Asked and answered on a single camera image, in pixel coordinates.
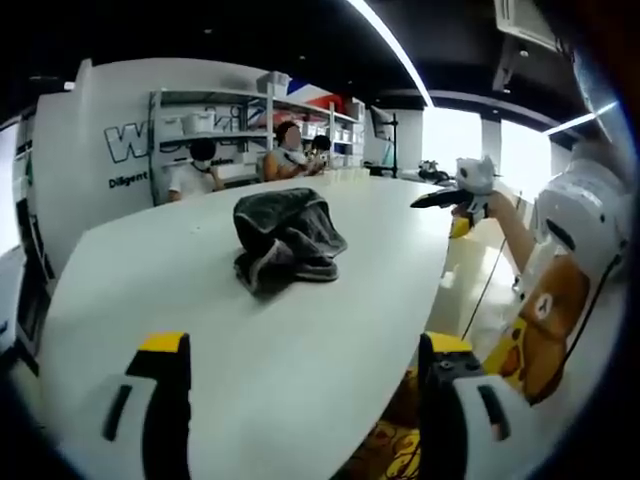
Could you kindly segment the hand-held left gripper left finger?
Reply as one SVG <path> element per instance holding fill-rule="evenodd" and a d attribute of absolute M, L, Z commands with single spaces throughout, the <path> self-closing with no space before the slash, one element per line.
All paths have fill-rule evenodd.
<path fill-rule="evenodd" d="M 190 390 L 190 336 L 151 334 L 85 397 L 59 449 L 84 479 L 189 479 Z"/>

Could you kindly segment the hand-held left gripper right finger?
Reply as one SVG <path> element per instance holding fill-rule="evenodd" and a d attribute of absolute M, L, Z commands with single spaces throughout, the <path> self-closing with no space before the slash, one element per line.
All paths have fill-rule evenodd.
<path fill-rule="evenodd" d="M 473 352 L 418 347 L 420 479 L 530 479 L 535 470 L 534 412 Z"/>

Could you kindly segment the person's right hand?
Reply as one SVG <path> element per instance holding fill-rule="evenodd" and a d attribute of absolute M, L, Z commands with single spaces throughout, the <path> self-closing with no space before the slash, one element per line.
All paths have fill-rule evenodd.
<path fill-rule="evenodd" d="M 512 212 L 513 204 L 508 196 L 499 191 L 493 191 L 487 200 L 486 217 L 498 221 L 505 220 Z"/>

